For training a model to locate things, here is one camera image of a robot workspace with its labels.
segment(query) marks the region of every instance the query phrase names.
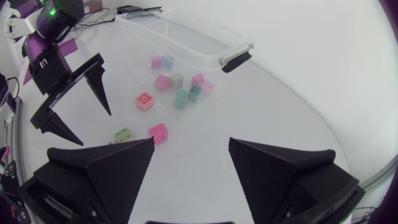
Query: metal bracket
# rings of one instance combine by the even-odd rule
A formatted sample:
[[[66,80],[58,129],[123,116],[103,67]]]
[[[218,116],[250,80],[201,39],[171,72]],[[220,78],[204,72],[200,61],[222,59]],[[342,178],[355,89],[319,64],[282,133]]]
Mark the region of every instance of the metal bracket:
[[[42,9],[39,9],[26,17],[26,19],[11,16],[7,20],[6,26],[4,26],[4,31],[8,38],[13,40],[34,33],[36,31],[36,20],[41,12]]]

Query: blue toy block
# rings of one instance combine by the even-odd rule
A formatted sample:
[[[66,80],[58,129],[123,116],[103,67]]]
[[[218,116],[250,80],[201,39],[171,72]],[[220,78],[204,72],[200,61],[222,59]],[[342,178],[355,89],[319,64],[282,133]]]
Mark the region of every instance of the blue toy block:
[[[162,66],[165,68],[173,68],[174,66],[174,58],[171,56],[165,56],[162,58]]]

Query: green toy block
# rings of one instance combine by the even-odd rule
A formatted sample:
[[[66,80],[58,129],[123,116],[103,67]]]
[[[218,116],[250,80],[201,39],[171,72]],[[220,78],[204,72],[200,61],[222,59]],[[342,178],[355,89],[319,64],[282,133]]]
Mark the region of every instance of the green toy block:
[[[182,110],[186,105],[187,105],[187,92],[185,90],[177,91],[177,94],[175,95],[174,108]]]
[[[117,143],[135,140],[134,136],[130,133],[130,130],[128,128],[123,128],[122,130],[117,132],[114,136],[116,137]]]
[[[189,91],[188,94],[188,99],[190,101],[196,102],[198,100],[200,93],[201,93],[201,88],[199,86],[192,85],[191,90]]]
[[[181,73],[175,73],[170,77],[170,87],[178,89],[183,85],[184,76]]]

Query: cable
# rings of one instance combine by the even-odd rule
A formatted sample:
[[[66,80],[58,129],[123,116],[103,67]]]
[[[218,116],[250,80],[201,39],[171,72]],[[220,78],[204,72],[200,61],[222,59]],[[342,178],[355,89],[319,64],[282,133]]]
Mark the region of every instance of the cable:
[[[7,79],[7,82],[8,82],[9,80],[13,80],[13,79],[17,80],[17,84],[18,84],[17,95],[14,97],[14,100],[16,100],[17,97],[19,96],[19,80],[17,79],[17,77],[11,77],[11,78],[8,78],[8,79]]]
[[[361,208],[354,208],[354,209],[377,209],[377,208],[375,208],[375,207],[361,207]]]
[[[100,12],[100,11],[102,11],[102,10],[104,10],[104,9],[108,10],[108,12],[111,11],[109,8],[101,8],[101,9],[98,9],[97,11],[93,12],[91,15],[87,16],[86,18],[83,18],[83,19],[80,20],[79,22],[85,21],[86,19],[90,18],[92,15],[94,15],[94,14],[96,14],[97,12]]]
[[[91,22],[86,22],[86,23],[84,23],[84,24],[80,23],[80,22],[83,22],[85,19],[89,18],[89,16],[88,16],[88,17],[86,17],[85,19],[81,20],[81,21],[77,24],[77,25],[79,25],[80,27],[77,27],[77,28],[71,30],[71,32],[73,32],[73,31],[76,31],[76,30],[78,30],[78,29],[81,29],[82,27],[84,28],[84,29],[80,32],[80,34],[79,34],[77,37],[75,37],[75,40],[76,40],[77,38],[79,38],[79,37],[84,33],[84,31],[85,31],[87,28],[89,28],[89,27],[96,26],[96,25],[100,25],[100,24],[105,24],[105,23],[108,23],[108,22],[114,22],[115,18],[113,18],[113,19],[111,19],[111,20],[108,20],[108,21],[104,21],[104,18],[105,18],[106,16],[110,15],[110,14],[114,14],[114,12],[113,12],[113,13],[111,13],[111,12],[114,11],[114,10],[116,10],[116,9],[112,9],[112,10],[109,10],[108,8],[104,8],[104,9],[107,9],[108,12],[105,13],[105,14],[103,14],[102,16],[99,16],[99,18],[97,18],[97,20],[91,21]]]

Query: pink lego brick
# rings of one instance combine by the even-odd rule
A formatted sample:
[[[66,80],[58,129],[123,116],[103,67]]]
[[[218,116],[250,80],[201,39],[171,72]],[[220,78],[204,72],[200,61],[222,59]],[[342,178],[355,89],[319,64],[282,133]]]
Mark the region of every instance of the pink lego brick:
[[[152,64],[152,68],[154,69],[162,68],[163,57],[151,57],[150,61]]]
[[[192,85],[201,87],[203,81],[204,81],[204,79],[203,79],[203,75],[201,73],[196,74],[194,77],[192,77]]]
[[[143,92],[136,98],[136,105],[146,111],[154,104],[154,101],[155,99],[153,96]]]
[[[6,151],[2,155],[3,158],[6,158],[8,156],[8,154],[10,153],[10,147],[8,147],[7,145],[5,147],[6,147]]]
[[[167,140],[167,128],[164,124],[160,124],[156,127],[153,127],[149,130],[149,136],[154,137],[155,144],[158,145],[162,141]]]
[[[155,81],[156,88],[159,88],[161,90],[166,90],[169,87],[169,80],[170,77],[165,75],[159,75]]]
[[[201,84],[201,87],[205,90],[206,93],[208,93],[213,89],[214,85],[211,82],[204,80]]]

